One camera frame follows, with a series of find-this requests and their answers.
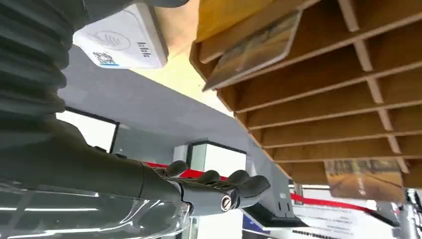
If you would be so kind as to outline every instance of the robotic hand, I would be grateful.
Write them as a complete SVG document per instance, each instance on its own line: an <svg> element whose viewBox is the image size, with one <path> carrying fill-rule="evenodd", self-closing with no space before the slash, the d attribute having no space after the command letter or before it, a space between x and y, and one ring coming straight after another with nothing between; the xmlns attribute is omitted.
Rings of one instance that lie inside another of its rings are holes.
<svg viewBox="0 0 422 239"><path fill-rule="evenodd" d="M270 188L263 176L250 177L244 170L231 174L225 181L210 170L197 179L172 177L187 170L183 161L177 161L168 168L154 169L168 182L180 188L182 201L189 203L192 216L224 213L231 209L249 207L256 204L263 192Z"/></svg>

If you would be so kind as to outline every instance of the wooden shelf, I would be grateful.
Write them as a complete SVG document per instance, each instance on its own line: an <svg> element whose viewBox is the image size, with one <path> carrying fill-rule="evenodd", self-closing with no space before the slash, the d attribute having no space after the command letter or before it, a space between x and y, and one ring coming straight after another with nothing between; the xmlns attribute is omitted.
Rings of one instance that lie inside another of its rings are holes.
<svg viewBox="0 0 422 239"><path fill-rule="evenodd" d="M422 187L421 42L420 0L321 0L284 60L217 94L298 183L326 184L324 160L373 158Z"/></svg>

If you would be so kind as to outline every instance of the black robotic finger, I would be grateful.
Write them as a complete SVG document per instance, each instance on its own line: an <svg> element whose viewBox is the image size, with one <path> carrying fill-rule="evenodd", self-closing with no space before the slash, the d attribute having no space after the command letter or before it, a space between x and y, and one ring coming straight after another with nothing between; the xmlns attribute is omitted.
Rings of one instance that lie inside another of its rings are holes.
<svg viewBox="0 0 422 239"><path fill-rule="evenodd" d="M242 184L250 179L249 174L245 170L237 170L232 173L227 179L226 183L229 184Z"/></svg>
<svg viewBox="0 0 422 239"><path fill-rule="evenodd" d="M200 184L204 184L204 185L209 185L209 184L213 184L217 181L220 181L220 179L221 179L221 177L220 177L220 175L217 171L208 170L207 172L203 173L198 178L183 178L183 181L195 182L195 183L200 183Z"/></svg>
<svg viewBox="0 0 422 239"><path fill-rule="evenodd" d="M153 169L155 172L157 172L159 175L162 175L162 176L180 177L182 173L188 170L188 165L185 162L179 160L179 161L173 162L167 168L154 167Z"/></svg>
<svg viewBox="0 0 422 239"><path fill-rule="evenodd" d="M261 175L254 176L243 184L237 185L236 189L239 195L238 208L245 208L258 203L264 192L269 188L270 182Z"/></svg>

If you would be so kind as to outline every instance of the gray wall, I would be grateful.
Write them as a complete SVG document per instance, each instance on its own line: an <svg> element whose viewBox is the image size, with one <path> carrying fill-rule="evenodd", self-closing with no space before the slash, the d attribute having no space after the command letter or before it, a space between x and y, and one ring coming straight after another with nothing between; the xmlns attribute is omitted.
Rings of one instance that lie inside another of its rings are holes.
<svg viewBox="0 0 422 239"><path fill-rule="evenodd" d="M168 165L173 161L173 148L179 146L179 143L175 137L121 127L113 153L139 161Z"/></svg>
<svg viewBox="0 0 422 239"><path fill-rule="evenodd" d="M209 139L246 151L247 169L270 179L273 190L263 204L276 215L279 193L288 194L286 176L254 147L248 133L232 119L129 70L96 66L79 48L69 52L64 70L68 86L59 91L69 106L121 122L116 151L136 159L171 161L173 148L189 141Z"/></svg>

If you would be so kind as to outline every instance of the red stripe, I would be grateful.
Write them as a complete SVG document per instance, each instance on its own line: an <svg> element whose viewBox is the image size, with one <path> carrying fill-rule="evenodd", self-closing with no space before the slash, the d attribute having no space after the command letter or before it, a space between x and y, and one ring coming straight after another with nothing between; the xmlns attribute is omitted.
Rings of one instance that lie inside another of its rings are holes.
<svg viewBox="0 0 422 239"><path fill-rule="evenodd" d="M149 166L151 167L167 167L167 165L164 164L156 164L156 163L147 163ZM201 176L203 174L203 172L200 171L196 171L196 170L191 170L188 169L186 172L184 172L182 174L182 177L186 177L186 178L198 178L199 176ZM333 208L346 208L346 209L354 209L354 210L359 210L359 211L363 211L363 212L373 212L373 210L365 208L365 207L361 207L361 206L357 206L357 205L353 205L353 204L349 204L349 203L341 203L341 202L335 202L335 201L329 201L329 200L321 200L321 199L314 199L314 198L304 198L300 195L291 193L290 197L292 200L295 201L301 201L304 204L310 204L310 205L319 205L319 206L329 206L329 207L333 207Z"/></svg>

